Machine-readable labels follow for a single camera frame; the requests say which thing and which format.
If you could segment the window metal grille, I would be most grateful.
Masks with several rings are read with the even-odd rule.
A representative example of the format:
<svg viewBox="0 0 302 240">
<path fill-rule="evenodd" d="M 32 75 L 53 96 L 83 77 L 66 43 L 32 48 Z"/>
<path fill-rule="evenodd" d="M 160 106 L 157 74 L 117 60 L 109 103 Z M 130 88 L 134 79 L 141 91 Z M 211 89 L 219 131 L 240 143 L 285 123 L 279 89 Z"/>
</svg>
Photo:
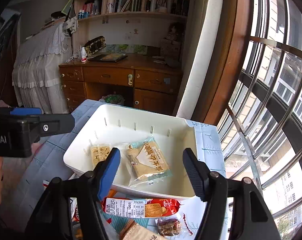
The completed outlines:
<svg viewBox="0 0 302 240">
<path fill-rule="evenodd" d="M 250 0 L 250 39 L 218 124 L 226 176 L 249 177 L 281 239 L 302 239 L 302 8 Z"/>
</svg>

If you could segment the white red bottle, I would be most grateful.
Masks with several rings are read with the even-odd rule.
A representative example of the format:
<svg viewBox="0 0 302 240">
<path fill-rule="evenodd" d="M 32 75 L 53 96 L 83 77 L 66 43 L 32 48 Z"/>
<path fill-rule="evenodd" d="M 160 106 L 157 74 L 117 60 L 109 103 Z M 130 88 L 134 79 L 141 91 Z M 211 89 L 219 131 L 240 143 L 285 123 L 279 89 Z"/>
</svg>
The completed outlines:
<svg viewBox="0 0 302 240">
<path fill-rule="evenodd" d="M 86 63 L 87 62 L 87 53 L 84 47 L 81 47 L 80 50 L 80 59 L 82 63 Z"/>
</svg>

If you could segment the clear pack peanut cookies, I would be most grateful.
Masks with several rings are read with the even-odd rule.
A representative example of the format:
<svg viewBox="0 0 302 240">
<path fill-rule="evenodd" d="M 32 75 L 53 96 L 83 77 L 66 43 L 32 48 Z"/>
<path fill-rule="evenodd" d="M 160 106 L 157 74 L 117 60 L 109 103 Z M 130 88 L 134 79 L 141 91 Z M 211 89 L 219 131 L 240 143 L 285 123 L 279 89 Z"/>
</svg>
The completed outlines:
<svg viewBox="0 0 302 240">
<path fill-rule="evenodd" d="M 101 161 L 105 161 L 111 152 L 111 144 L 95 144 L 90 147 L 92 168 Z"/>
</svg>

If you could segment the small nut pack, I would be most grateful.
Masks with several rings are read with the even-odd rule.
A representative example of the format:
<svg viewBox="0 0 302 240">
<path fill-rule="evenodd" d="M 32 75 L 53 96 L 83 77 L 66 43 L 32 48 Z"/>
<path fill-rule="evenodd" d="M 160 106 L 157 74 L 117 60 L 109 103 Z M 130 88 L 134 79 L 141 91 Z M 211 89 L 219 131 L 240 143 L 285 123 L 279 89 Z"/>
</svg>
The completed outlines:
<svg viewBox="0 0 302 240">
<path fill-rule="evenodd" d="M 182 232 L 181 220 L 177 218 L 158 218 L 156 221 L 158 233 L 165 236 L 178 236 Z"/>
</svg>

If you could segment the dark book on desk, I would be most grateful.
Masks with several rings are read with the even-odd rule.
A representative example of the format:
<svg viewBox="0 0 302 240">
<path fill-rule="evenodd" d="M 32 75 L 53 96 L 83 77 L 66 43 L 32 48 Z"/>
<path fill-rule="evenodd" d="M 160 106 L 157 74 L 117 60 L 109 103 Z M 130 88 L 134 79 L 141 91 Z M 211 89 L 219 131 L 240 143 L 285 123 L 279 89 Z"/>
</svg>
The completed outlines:
<svg viewBox="0 0 302 240">
<path fill-rule="evenodd" d="M 111 53 L 111 54 L 98 54 L 96 56 L 91 57 L 88 60 L 91 62 L 118 62 L 127 57 L 128 55 L 124 53 Z"/>
</svg>

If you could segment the clear bag soda crackers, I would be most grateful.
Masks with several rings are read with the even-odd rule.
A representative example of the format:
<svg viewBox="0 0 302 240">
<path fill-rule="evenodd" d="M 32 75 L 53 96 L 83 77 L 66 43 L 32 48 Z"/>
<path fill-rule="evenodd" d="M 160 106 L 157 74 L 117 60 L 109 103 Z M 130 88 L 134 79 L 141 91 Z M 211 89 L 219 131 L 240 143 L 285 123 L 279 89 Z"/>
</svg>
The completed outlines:
<svg viewBox="0 0 302 240">
<path fill-rule="evenodd" d="M 169 164 L 153 136 L 136 142 L 124 142 L 115 146 L 120 150 L 130 180 L 128 187 L 152 185 L 172 176 Z"/>
</svg>

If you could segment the light blue patterned tablecloth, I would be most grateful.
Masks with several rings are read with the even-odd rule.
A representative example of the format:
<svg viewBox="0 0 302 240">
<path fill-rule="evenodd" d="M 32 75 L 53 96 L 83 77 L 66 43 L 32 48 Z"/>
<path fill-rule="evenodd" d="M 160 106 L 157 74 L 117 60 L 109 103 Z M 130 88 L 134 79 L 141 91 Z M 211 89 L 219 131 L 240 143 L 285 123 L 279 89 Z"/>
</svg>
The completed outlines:
<svg viewBox="0 0 302 240">
<path fill-rule="evenodd" d="M 150 199 L 180 203 L 177 239 L 197 239 L 210 213 L 195 188 L 186 152 L 206 177 L 226 175 L 215 126 L 183 118 L 85 100 L 72 113 L 73 130 L 41 140 L 28 158 L 5 158 L 0 217 L 27 231 L 31 239 L 49 237 L 45 211 L 57 211 L 58 197 L 75 198 L 84 238 L 96 239 L 95 216 L 111 219 L 121 231 L 133 219 L 157 232 L 160 216 L 148 218 Z"/>
</svg>

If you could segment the red biscuit roll pack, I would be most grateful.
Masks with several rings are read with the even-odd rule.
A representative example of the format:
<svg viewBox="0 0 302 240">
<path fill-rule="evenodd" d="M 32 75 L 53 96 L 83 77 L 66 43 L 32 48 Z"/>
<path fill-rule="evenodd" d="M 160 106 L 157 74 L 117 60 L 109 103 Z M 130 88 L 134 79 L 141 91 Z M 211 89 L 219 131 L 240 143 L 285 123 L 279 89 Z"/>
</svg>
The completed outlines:
<svg viewBox="0 0 302 240">
<path fill-rule="evenodd" d="M 171 198 L 123 199 L 107 197 L 102 203 L 106 214 L 125 218 L 159 218 L 176 214 L 181 203 Z"/>
</svg>

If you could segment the white plastic storage bin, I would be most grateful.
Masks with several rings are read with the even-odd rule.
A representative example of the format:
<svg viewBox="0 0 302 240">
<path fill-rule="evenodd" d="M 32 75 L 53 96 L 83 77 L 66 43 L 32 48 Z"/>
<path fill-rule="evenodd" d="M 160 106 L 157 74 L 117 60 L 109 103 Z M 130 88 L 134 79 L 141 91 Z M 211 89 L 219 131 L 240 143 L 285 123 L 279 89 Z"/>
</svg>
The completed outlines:
<svg viewBox="0 0 302 240">
<path fill-rule="evenodd" d="M 139 196 L 184 200 L 195 195 L 182 161 L 197 151 L 195 129 L 185 119 L 115 105 L 101 105 L 63 156 L 79 176 L 94 169 L 91 149 L 116 147 L 121 162 L 112 187 Z"/>
</svg>

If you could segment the beige soda cracker pack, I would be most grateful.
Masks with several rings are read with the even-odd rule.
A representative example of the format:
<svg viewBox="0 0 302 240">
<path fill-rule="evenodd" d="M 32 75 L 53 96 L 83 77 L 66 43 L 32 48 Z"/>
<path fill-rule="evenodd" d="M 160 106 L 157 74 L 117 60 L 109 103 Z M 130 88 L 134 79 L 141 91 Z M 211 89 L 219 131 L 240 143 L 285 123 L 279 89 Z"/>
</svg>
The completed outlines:
<svg viewBox="0 0 302 240">
<path fill-rule="evenodd" d="M 120 240 L 166 240 L 165 237 L 154 233 L 130 219 L 119 234 Z"/>
</svg>

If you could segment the wooden desk with drawers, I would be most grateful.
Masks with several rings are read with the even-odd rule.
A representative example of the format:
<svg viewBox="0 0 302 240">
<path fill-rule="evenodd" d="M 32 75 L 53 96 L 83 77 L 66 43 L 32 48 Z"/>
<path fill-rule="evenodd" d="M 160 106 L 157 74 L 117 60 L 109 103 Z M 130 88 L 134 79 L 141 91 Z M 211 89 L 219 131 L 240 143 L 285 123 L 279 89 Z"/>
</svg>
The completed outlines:
<svg viewBox="0 0 302 240">
<path fill-rule="evenodd" d="M 86 99 L 115 94 L 125 106 L 172 115 L 182 79 L 182 70 L 135 54 L 117 62 L 73 60 L 61 64 L 59 72 L 70 111 Z"/>
</svg>

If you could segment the green white plastic bag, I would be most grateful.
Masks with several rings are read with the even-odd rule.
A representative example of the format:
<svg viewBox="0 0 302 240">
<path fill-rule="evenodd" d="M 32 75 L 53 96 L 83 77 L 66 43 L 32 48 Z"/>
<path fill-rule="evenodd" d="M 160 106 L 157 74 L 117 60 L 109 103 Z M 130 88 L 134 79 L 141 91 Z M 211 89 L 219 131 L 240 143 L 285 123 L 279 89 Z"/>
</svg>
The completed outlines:
<svg viewBox="0 0 302 240">
<path fill-rule="evenodd" d="M 103 96 L 102 98 L 99 99 L 99 102 L 105 102 L 105 103 L 110 103 L 113 105 L 124 105 L 124 97 L 122 95 L 117 95 L 117 94 L 109 94 L 106 96 Z"/>
</svg>

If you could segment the wooden bookshelf with books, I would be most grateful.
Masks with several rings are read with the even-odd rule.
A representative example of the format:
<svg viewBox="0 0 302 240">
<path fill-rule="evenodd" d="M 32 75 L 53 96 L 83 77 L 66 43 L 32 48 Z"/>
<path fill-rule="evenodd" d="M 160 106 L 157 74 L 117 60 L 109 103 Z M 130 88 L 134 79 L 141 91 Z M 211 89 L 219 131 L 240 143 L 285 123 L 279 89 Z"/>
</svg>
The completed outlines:
<svg viewBox="0 0 302 240">
<path fill-rule="evenodd" d="M 179 28 L 184 39 L 190 0 L 74 0 L 78 29 L 73 49 L 103 36 L 108 51 L 156 53 Z"/>
</svg>

